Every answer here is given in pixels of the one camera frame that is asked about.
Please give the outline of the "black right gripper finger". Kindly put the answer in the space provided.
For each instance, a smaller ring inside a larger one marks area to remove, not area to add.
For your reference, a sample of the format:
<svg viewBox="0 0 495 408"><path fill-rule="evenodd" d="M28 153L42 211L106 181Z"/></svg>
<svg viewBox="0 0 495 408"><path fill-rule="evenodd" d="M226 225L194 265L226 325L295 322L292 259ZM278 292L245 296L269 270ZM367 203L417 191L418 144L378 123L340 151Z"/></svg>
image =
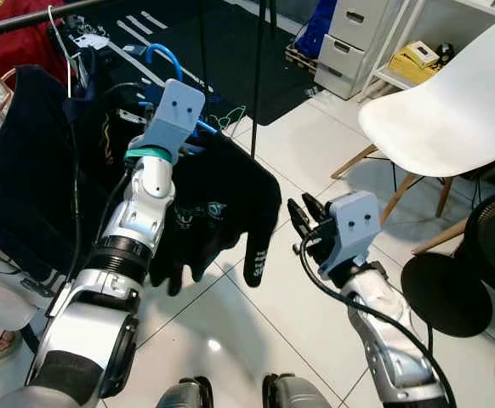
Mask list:
<svg viewBox="0 0 495 408"><path fill-rule="evenodd" d="M291 225L302 238L301 246L310 244L315 237L313 220L310 215L293 198L287 199L287 210L290 214Z"/></svg>
<svg viewBox="0 0 495 408"><path fill-rule="evenodd" d="M326 209L324 205L318 199L316 199L312 194L304 194L303 195L304 207L307 210L307 214L312 218L312 225L305 226L306 232L312 230L312 232L316 232L320 228L324 228L326 225L325 221L327 220Z"/></svg>

